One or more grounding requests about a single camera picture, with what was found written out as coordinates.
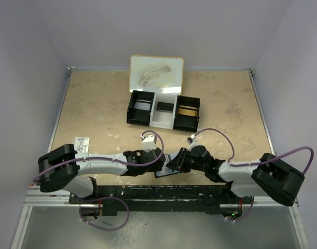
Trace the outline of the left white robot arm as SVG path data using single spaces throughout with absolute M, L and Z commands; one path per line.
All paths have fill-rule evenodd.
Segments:
M 38 159 L 39 174 L 33 179 L 41 192 L 66 190 L 87 203 L 99 198 L 96 180 L 88 174 L 136 177 L 162 170 L 166 161 L 160 148 L 125 151 L 114 155 L 81 153 L 65 144 Z

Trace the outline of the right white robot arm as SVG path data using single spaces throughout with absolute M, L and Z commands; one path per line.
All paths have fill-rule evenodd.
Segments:
M 292 206 L 305 176 L 281 159 L 270 163 L 276 156 L 265 153 L 260 159 L 242 166 L 230 165 L 226 160 L 215 159 L 202 145 L 188 150 L 181 148 L 178 154 L 167 163 L 167 168 L 183 173 L 201 171 L 215 183 L 228 185 L 223 197 L 229 203 L 250 196 L 269 196 L 277 203 Z

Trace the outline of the black leather card holder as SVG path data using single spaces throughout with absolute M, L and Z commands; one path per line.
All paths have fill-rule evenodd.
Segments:
M 171 162 L 175 157 L 177 156 L 177 153 L 170 153 L 165 155 L 165 162 L 160 171 L 157 171 L 154 173 L 155 178 L 161 178 L 161 177 L 166 177 L 174 174 L 179 174 L 180 171 L 178 170 L 173 170 L 167 167 L 167 164 Z

